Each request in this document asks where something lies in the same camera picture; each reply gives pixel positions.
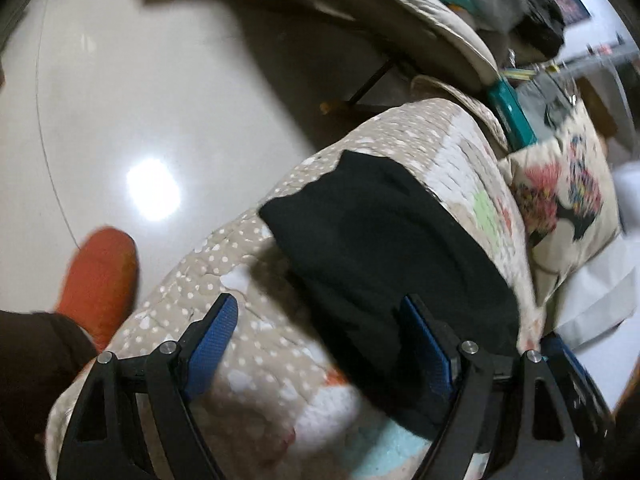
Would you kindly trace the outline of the black pants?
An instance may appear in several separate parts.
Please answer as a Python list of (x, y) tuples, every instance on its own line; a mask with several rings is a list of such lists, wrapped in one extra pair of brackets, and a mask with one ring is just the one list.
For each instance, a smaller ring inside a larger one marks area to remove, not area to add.
[(334, 170), (265, 203), (259, 217), (338, 368), (401, 427), (432, 438), (449, 396), (434, 387), (416, 295), (454, 334), (514, 356), (518, 302), (473, 237), (398, 162), (347, 151)]

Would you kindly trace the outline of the teal cardboard box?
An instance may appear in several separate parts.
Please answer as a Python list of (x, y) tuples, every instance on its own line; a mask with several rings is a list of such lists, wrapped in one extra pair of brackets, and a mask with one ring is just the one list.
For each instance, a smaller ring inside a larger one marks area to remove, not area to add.
[(486, 88), (490, 108), (497, 114), (503, 126), (506, 140), (512, 152), (528, 148), (537, 142), (534, 129), (518, 102), (514, 88), (503, 78)]

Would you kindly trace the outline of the white metal shelf rack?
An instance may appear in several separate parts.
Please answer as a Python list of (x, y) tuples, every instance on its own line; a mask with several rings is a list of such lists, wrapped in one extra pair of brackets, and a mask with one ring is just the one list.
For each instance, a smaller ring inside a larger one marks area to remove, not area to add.
[(618, 37), (614, 44), (588, 46), (580, 55), (562, 60), (534, 63), (524, 67), (505, 68), (502, 71), (510, 81), (524, 82), (546, 74), (562, 82), (566, 88), (587, 79), (603, 104), (614, 114), (624, 110), (634, 117), (639, 105), (639, 48)]

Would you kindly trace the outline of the black clothes pile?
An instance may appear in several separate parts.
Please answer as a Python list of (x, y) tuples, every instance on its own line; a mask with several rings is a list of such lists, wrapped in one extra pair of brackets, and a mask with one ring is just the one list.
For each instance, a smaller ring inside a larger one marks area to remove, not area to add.
[(524, 0), (525, 13), (513, 32), (545, 58), (555, 58), (564, 46), (565, 21), (554, 0)]

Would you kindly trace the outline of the patchwork quilted bed cover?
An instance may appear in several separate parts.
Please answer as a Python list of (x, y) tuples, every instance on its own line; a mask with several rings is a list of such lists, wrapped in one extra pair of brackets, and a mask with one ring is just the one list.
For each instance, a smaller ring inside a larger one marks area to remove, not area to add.
[[(433, 78), (413, 83), (414, 100), (364, 122), (283, 177), (287, 196), (337, 164), (344, 151), (387, 156), (405, 166), (484, 249), (518, 300), (515, 348), (538, 344), (525, 228), (498, 163), (509, 153), (500, 114)], [(195, 404), (195, 418), (234, 478), (310, 479), (311, 453), (335, 437), (366, 433), (370, 405), (346, 384), (311, 329), (285, 278), (288, 264), (255, 209), (186, 255), (126, 319), (110, 345), (141, 356), (200, 320), (220, 292), (239, 306), (239, 324), (220, 367)]]

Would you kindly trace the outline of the orange slipper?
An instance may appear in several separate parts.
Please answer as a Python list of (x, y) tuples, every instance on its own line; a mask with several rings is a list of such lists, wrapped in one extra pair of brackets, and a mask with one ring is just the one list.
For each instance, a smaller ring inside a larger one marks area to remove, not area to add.
[(138, 284), (136, 243), (127, 233), (104, 226), (73, 256), (55, 312), (76, 323), (101, 352), (130, 315)]

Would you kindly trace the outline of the beige padded lounge chair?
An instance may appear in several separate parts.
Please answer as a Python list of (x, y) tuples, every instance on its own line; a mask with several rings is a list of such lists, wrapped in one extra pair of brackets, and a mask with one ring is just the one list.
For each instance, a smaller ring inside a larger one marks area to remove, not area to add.
[(338, 0), (361, 23), (388, 41), (420, 75), (469, 93), (500, 78), (491, 50), (474, 29), (439, 0)]

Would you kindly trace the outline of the floral print cushion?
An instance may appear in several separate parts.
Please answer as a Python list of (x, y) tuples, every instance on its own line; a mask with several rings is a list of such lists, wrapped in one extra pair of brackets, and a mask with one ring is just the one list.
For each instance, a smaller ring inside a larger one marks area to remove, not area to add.
[(582, 101), (552, 138), (506, 156), (499, 170), (526, 231), (537, 304), (620, 232), (614, 183)]

